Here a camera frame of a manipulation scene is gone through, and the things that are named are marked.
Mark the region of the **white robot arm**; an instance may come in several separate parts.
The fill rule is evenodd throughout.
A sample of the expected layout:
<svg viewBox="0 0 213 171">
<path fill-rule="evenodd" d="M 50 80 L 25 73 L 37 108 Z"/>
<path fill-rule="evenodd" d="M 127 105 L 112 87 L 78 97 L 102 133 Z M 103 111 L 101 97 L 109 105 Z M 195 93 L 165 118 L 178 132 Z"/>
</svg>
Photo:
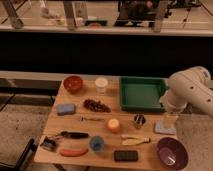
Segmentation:
<svg viewBox="0 0 213 171">
<path fill-rule="evenodd" d="M 191 67 L 172 74 L 168 79 L 168 89 L 160 97 L 166 114 L 163 126 L 174 127 L 176 115 L 190 103 L 204 113 L 213 117 L 213 91 L 208 87 L 210 72 L 202 66 Z"/>
</svg>

